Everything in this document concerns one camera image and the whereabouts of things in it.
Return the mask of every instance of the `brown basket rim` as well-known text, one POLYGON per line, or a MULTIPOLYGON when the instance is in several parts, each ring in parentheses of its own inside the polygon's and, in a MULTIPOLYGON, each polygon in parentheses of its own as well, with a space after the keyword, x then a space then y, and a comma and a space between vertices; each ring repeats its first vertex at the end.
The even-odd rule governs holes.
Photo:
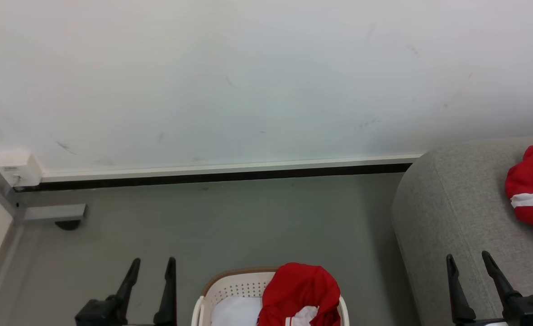
POLYGON ((206 297, 206 294, 208 293, 208 291, 210 290, 212 285, 214 285, 214 283, 216 283, 221 278, 224 278, 224 277, 227 277, 227 276, 233 276, 233 275, 240 275, 240 274, 274 273, 274 272, 276 272, 277 269, 279 269, 279 268, 239 268, 239 269, 227 270, 226 272, 222 272, 222 273, 218 274, 217 276, 214 276, 206 284, 206 286, 202 290, 202 296, 206 297))

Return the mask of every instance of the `gray ottoman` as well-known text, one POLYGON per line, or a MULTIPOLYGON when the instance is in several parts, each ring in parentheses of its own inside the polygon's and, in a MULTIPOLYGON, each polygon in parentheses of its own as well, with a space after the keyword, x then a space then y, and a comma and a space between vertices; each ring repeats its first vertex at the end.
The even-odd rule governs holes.
POLYGON ((481 259, 488 250, 513 287, 533 294, 533 226, 516 219, 506 173, 533 138, 480 140, 442 147, 405 173, 393 225, 424 326, 450 325, 446 255, 453 254, 478 318, 502 317, 481 259))

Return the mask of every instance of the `gray floor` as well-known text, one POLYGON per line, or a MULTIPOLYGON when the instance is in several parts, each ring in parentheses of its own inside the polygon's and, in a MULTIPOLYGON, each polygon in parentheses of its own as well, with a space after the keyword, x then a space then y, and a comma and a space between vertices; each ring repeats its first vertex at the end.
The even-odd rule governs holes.
POLYGON ((292 261, 320 264, 337 279, 352 325, 419 325, 389 217, 400 178, 326 176, 27 194, 30 205, 86 202, 89 216, 76 231, 27 226, 0 297, 0 320, 74 325, 85 302, 114 293, 132 259, 140 257, 128 320, 151 322, 167 259, 174 256, 181 326, 190 324, 196 299, 217 273, 292 261))

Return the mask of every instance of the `laundry basket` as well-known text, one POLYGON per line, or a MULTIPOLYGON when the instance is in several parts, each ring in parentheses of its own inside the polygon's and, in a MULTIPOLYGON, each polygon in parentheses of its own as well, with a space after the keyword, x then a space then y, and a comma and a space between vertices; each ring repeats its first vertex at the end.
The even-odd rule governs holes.
MULTIPOLYGON (((210 326, 212 310, 226 297, 262 297, 276 270, 247 268, 217 275, 206 285, 202 296, 196 301, 190 326, 210 326)), ((341 326, 349 326, 349 313, 343 297, 339 297, 337 310, 341 316, 341 326)))

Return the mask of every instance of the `folded white cloth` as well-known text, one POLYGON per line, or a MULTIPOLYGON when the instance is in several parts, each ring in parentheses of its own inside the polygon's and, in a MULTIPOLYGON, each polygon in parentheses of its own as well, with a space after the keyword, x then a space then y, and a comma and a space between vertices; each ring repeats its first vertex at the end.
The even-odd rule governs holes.
POLYGON ((212 310, 212 326, 257 326, 262 297, 226 297, 212 310))
POLYGON ((285 326, 310 326, 310 321, 317 316, 318 311, 319 307, 305 306, 295 317, 287 317, 285 326))

